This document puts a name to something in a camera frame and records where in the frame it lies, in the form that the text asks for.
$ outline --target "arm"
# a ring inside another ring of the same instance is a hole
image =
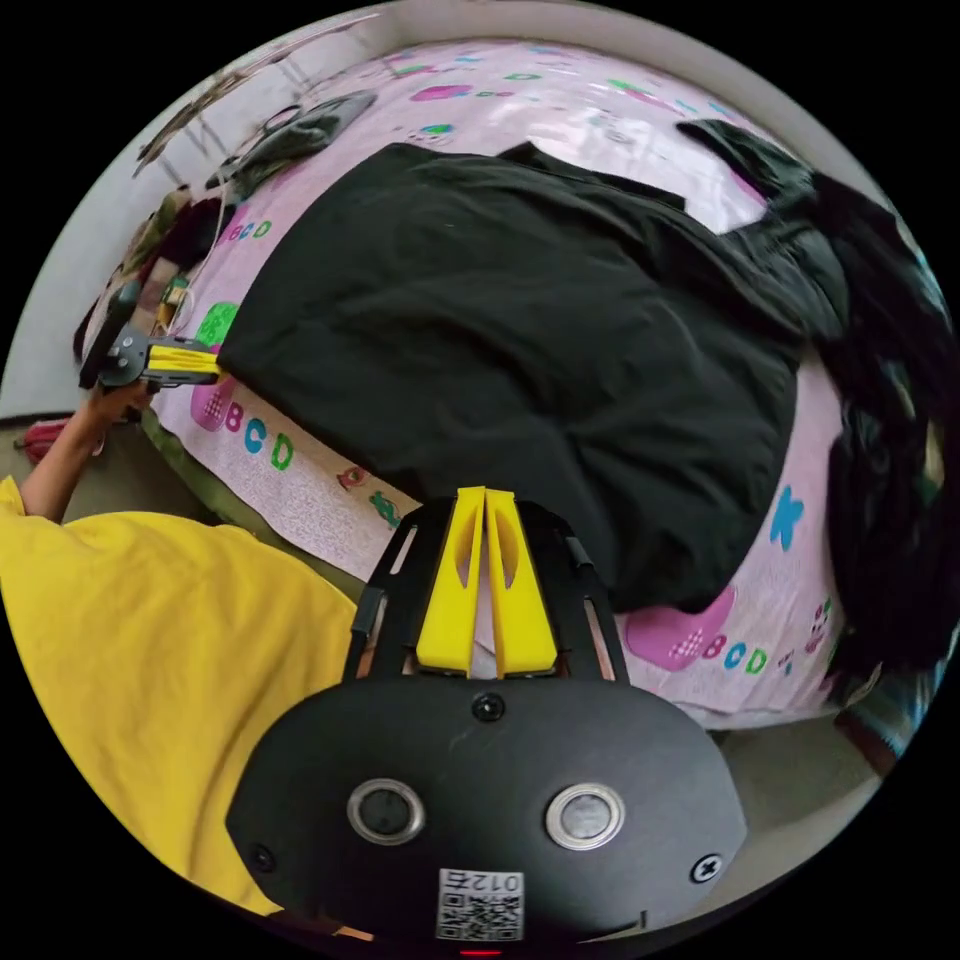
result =
[[[60,523],[83,470],[97,444],[128,407],[149,402],[146,385],[124,387],[109,394],[94,390],[87,403],[67,421],[60,436],[20,488],[27,516]]]

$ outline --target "qr code label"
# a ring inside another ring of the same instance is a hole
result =
[[[438,940],[523,939],[523,874],[441,870]]]

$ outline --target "person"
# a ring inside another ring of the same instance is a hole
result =
[[[142,383],[94,390],[25,482],[0,483],[0,594],[40,706],[120,823],[181,877],[276,916],[224,819],[268,727],[340,681],[355,607],[235,527],[138,512],[63,524],[105,433],[148,402]]]

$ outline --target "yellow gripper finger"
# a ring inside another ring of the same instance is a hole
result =
[[[417,642],[425,670],[470,675],[480,586],[483,487],[457,492],[443,553]],[[461,569],[466,569],[461,578]]]
[[[215,353],[181,347],[151,347],[147,369],[165,373],[211,373],[222,376]]]
[[[516,500],[487,490],[486,506],[497,676],[550,673],[557,647]]]

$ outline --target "white wall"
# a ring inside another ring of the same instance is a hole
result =
[[[849,151],[798,104],[731,58],[666,27],[576,0],[397,0],[323,23],[333,26],[373,11],[380,16],[355,28],[365,46],[353,31],[334,34],[298,51],[293,59],[311,76],[330,76],[401,46],[462,37],[532,37],[594,47],[709,90],[813,166],[887,203]],[[315,26],[288,37],[296,38]],[[235,65],[249,62],[268,46]],[[204,86],[206,82],[185,94],[131,142],[97,180],[54,244],[14,336],[0,384],[0,419],[75,409],[81,394],[76,388],[71,334],[103,289],[137,225],[173,186],[156,163],[131,181],[135,156]],[[229,148],[245,139],[253,120],[285,106],[293,89],[279,68],[270,67],[204,116]],[[191,183],[205,179],[215,166],[184,134],[171,142],[165,155]]]
[[[368,13],[386,14],[365,21],[348,33],[322,37],[296,51],[293,59],[308,76],[317,78],[396,49],[401,41],[390,6],[381,4],[330,17],[323,21],[324,27],[348,23]],[[317,24],[308,25],[282,39],[294,40],[316,28]],[[358,42],[358,37],[362,37],[363,43]],[[269,40],[229,66],[251,62],[275,42]],[[156,162],[135,180],[131,179],[137,168],[137,153],[209,82],[208,78],[189,90],[144,127],[101,174],[67,221],[20,315],[0,381],[0,420],[68,412],[82,401],[71,351],[73,331],[120,262],[134,230],[175,186]],[[246,139],[255,120],[262,122],[288,105],[295,90],[278,67],[268,67],[211,106],[204,118],[229,149]],[[196,123],[191,129],[199,136]],[[168,144],[164,156],[186,182],[195,185],[206,180],[223,159],[212,142],[207,146],[210,158],[184,133],[179,133]]]

